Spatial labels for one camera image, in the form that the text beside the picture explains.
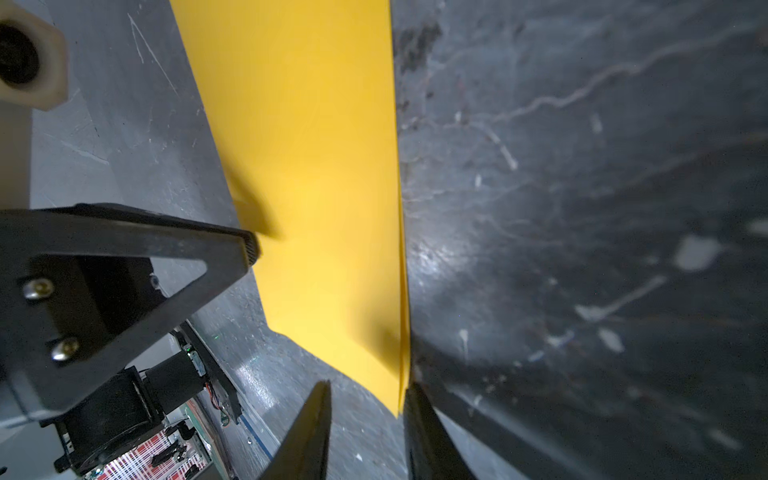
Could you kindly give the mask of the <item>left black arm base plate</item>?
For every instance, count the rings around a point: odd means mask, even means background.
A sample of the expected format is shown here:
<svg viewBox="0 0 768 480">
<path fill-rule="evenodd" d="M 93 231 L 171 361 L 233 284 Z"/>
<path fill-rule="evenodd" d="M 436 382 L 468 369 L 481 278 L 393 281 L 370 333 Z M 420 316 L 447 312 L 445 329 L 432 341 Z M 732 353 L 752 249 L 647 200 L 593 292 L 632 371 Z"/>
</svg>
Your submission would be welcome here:
<svg viewBox="0 0 768 480">
<path fill-rule="evenodd" d="M 216 392 L 216 404 L 223 409 L 230 420 L 235 424 L 239 424 L 243 410 L 239 401 L 238 391 L 230 380 L 228 374 L 219 365 L 216 358 L 197 334 L 189 320 L 185 320 L 181 323 L 176 328 L 176 331 L 185 337 L 186 345 L 189 345 L 198 353 L 198 356 L 204 365 L 208 382 L 213 386 L 213 389 Z"/>
</svg>

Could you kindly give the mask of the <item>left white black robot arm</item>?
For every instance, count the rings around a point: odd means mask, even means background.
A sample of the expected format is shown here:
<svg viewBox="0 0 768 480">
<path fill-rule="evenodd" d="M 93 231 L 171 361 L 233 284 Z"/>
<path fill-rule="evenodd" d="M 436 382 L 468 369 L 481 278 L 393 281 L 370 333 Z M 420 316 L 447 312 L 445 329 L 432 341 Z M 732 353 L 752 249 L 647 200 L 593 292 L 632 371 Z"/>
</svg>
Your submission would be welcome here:
<svg viewBox="0 0 768 480">
<path fill-rule="evenodd" d="M 83 475 L 154 434 L 193 366 L 132 361 L 242 277 L 251 232 L 117 204 L 1 214 L 1 423 L 51 427 L 57 472 Z"/>
</svg>

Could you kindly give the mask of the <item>yellow square paper sheet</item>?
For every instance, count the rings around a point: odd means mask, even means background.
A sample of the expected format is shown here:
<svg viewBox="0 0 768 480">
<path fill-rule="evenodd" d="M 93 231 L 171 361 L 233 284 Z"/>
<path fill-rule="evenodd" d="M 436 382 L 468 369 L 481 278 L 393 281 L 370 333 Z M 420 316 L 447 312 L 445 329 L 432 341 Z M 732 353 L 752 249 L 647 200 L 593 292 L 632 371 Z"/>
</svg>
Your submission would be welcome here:
<svg viewBox="0 0 768 480">
<path fill-rule="evenodd" d="M 386 1 L 176 1 L 172 10 L 271 330 L 391 413 L 409 380 Z"/>
</svg>

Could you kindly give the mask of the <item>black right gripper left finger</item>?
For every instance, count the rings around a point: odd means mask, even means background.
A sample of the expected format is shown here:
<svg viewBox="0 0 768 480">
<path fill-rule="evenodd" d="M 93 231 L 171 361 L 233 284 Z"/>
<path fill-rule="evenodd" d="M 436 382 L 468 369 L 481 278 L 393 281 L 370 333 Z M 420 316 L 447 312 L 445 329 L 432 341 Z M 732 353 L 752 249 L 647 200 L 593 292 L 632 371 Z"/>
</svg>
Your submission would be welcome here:
<svg viewBox="0 0 768 480">
<path fill-rule="evenodd" d="M 325 480 L 331 425 L 331 384 L 325 380 L 313 387 L 260 479 Z"/>
</svg>

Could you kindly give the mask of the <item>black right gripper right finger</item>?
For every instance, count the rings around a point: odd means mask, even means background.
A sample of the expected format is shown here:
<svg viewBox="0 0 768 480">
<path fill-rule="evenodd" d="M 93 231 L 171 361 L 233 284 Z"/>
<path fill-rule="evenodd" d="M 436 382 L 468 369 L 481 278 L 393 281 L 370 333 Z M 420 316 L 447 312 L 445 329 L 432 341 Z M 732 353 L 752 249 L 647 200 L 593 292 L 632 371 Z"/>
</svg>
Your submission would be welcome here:
<svg viewBox="0 0 768 480">
<path fill-rule="evenodd" d="M 409 479 L 475 479 L 417 383 L 406 390 L 403 416 Z"/>
</svg>

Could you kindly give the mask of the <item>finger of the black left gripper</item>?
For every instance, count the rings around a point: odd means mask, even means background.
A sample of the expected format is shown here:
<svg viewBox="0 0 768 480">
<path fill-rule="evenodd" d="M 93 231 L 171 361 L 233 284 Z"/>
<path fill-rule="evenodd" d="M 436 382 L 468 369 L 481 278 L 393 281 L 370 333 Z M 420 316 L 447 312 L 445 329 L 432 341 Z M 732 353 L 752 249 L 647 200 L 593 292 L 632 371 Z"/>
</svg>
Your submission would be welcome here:
<svg viewBox="0 0 768 480">
<path fill-rule="evenodd" d="M 247 275 L 251 232 L 117 204 L 1 214 L 1 416 L 68 411 Z"/>
</svg>

